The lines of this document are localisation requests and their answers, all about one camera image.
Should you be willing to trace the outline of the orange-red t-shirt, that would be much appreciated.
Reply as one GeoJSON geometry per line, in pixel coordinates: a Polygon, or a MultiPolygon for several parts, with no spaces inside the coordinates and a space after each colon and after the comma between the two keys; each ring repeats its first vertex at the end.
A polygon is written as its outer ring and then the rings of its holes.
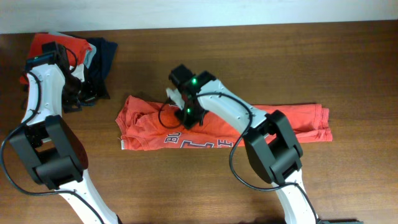
{"type": "MultiPolygon", "coordinates": [[[[121,130],[121,148],[133,151],[153,151],[163,148],[232,147],[239,133],[217,115],[205,115],[203,125],[192,129],[177,126],[174,116],[178,108],[167,104],[144,101],[129,96],[119,112],[116,123],[121,130]],[[164,126],[177,126],[167,129],[164,126]]],[[[268,113],[279,110],[286,115],[300,143],[331,142],[329,109],[321,104],[257,105],[268,113]]]]}

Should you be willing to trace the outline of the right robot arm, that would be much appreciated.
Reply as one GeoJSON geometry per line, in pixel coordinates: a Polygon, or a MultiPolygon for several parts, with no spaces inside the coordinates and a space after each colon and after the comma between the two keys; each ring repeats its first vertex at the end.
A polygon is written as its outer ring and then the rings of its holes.
{"type": "Polygon", "coordinates": [[[288,224],[325,224],[316,213],[303,184],[303,150],[289,120],[279,110],[260,110],[230,92],[211,73],[192,73],[179,65],[169,74],[175,89],[169,100],[179,108],[176,117],[187,129],[201,124],[211,112],[227,122],[243,142],[253,171],[279,198],[288,224]]]}

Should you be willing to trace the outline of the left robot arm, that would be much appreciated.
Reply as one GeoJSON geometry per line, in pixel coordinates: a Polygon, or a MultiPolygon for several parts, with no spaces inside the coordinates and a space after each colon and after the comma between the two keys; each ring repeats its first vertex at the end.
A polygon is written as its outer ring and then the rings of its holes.
{"type": "Polygon", "coordinates": [[[63,197],[83,223],[120,223],[91,181],[85,148],[62,118],[96,98],[85,68],[71,66],[69,53],[53,41],[27,59],[27,109],[5,142],[11,143],[32,180],[48,188],[43,196],[63,197]]]}

